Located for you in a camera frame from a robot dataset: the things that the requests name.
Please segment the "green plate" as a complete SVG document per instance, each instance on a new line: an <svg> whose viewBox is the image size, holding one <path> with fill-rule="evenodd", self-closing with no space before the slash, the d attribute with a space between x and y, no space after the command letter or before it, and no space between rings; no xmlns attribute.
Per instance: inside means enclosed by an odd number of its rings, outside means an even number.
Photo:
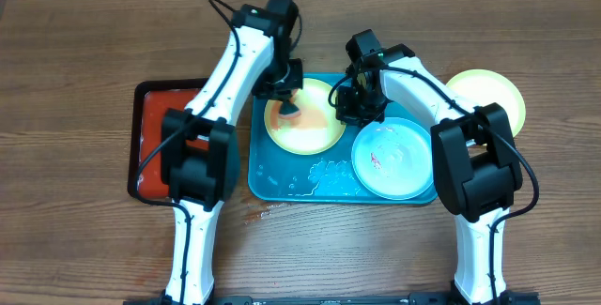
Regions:
<svg viewBox="0 0 601 305"><path fill-rule="evenodd" d="M498 103L507 113L513 136L522 130L525 101L518 88L503 75L487 69L469 69L456 74L447 86L480 106Z"/></svg>
<svg viewBox="0 0 601 305"><path fill-rule="evenodd" d="M335 109L328 103L330 91L330 84L304 78L303 89L292 98L300 115L290 119L278 115L281 101L268 100L264 123L271 140L297 155L314 155L334 146L346 126L335 117Z"/></svg>

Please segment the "light blue plate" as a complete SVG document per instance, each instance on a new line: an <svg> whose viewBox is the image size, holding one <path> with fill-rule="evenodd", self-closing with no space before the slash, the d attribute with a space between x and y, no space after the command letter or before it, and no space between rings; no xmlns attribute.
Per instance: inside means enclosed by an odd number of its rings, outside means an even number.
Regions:
<svg viewBox="0 0 601 305"><path fill-rule="evenodd" d="M354 140L351 162L360 182L385 199L408 200L433 186L430 135L405 118L364 127Z"/></svg>

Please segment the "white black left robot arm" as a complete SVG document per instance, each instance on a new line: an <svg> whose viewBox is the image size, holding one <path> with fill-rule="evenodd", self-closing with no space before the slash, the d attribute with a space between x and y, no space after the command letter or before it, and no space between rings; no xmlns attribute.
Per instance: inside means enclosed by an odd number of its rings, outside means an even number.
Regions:
<svg viewBox="0 0 601 305"><path fill-rule="evenodd" d="M227 20L228 45L201 91L182 110L162 121L162 182L176 216L173 269L163 303L206 304L215 279L212 260L224 202L237 185L240 157L235 126L249 96L283 103L302 87L302 65L290 56L295 4L245 5Z"/></svg>

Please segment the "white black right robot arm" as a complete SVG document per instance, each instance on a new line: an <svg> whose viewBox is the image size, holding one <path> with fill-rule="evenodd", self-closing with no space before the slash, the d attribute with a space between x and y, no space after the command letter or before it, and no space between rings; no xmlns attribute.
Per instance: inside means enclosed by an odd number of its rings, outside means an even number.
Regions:
<svg viewBox="0 0 601 305"><path fill-rule="evenodd" d="M395 102L429 130L433 183L455 217L457 268L447 297L456 304L517 304L502 277L503 231L528 166L507 113L478 106L430 74L407 46L348 42L346 78L328 98L338 120L365 129Z"/></svg>

